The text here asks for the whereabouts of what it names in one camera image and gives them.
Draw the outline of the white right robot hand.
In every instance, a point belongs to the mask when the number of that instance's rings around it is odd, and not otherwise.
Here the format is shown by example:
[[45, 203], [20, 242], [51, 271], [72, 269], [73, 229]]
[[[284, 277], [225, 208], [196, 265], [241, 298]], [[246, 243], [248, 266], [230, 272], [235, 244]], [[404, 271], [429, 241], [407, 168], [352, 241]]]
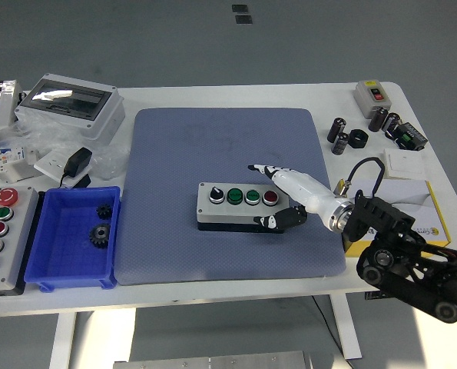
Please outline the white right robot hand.
[[315, 178], [271, 165], [249, 165], [248, 169], [266, 175], [282, 192], [304, 206], [307, 213], [317, 214], [329, 230], [339, 231], [336, 224], [341, 201]]

